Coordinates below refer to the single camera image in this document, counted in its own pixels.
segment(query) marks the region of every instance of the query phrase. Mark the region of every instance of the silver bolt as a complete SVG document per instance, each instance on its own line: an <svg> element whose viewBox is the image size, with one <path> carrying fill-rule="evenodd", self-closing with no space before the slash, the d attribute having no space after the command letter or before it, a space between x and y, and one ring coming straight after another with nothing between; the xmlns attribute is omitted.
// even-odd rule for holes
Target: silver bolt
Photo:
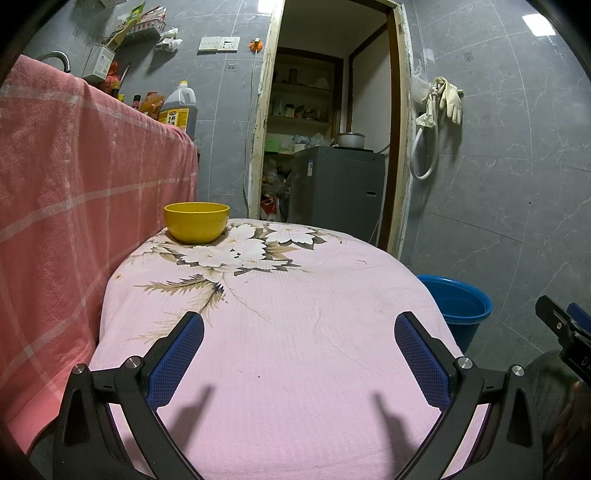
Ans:
<svg viewBox="0 0 591 480"><path fill-rule="evenodd" d="M74 375L80 375L86 368L85 364L76 364L72 367L72 373Z"/></svg>
<svg viewBox="0 0 591 480"><path fill-rule="evenodd" d="M134 355L134 356L130 356L125 361L125 366L127 368L136 368L141 362L142 362L142 358L140 356Z"/></svg>
<svg viewBox="0 0 591 480"><path fill-rule="evenodd" d="M470 370L474 365L474 363L472 363L472 360L470 360L466 356L461 356L460 358L458 358L457 364L460 365L460 368L463 368L464 370Z"/></svg>
<svg viewBox="0 0 591 480"><path fill-rule="evenodd" d="M525 375L525 370L523 370L523 367L520 367L519 365L513 365L513 367L511 367L511 371L518 377L523 377Z"/></svg>

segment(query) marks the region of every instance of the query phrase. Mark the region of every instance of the yellow label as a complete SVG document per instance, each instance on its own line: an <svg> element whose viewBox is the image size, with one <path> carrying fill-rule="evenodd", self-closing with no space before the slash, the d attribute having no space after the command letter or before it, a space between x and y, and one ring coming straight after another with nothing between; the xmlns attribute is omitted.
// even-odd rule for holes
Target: yellow label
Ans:
<svg viewBox="0 0 591 480"><path fill-rule="evenodd" d="M187 120L189 119L188 108L175 108L172 110L165 110L158 114L158 122L162 124L174 125L179 127L183 132L187 131Z"/></svg>

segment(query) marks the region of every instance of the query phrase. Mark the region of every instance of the wall switch panel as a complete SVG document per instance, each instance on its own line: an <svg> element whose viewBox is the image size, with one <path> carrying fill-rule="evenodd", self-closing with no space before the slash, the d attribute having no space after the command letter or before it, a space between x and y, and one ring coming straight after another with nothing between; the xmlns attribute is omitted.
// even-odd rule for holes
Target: wall switch panel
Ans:
<svg viewBox="0 0 591 480"><path fill-rule="evenodd" d="M217 51L238 51L240 37L222 37Z"/></svg>
<svg viewBox="0 0 591 480"><path fill-rule="evenodd" d="M220 46L221 37L203 37L197 52L200 51L217 51Z"/></svg>

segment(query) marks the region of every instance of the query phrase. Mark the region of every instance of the bucket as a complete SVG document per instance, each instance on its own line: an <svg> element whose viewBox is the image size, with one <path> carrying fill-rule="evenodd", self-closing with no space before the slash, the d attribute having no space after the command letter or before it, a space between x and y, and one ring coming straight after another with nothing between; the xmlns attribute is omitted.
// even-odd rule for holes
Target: bucket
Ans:
<svg viewBox="0 0 591 480"><path fill-rule="evenodd" d="M453 338L466 352L480 322L492 312L490 298L478 288L451 278L417 275L437 303Z"/></svg>

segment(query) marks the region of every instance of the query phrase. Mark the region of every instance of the silver pot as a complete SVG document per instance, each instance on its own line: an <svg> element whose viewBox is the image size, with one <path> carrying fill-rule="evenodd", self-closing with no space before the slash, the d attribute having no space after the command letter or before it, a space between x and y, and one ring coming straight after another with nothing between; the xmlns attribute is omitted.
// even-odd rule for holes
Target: silver pot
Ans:
<svg viewBox="0 0 591 480"><path fill-rule="evenodd" d="M338 134L335 139L335 147L364 148L365 135L353 132Z"/></svg>

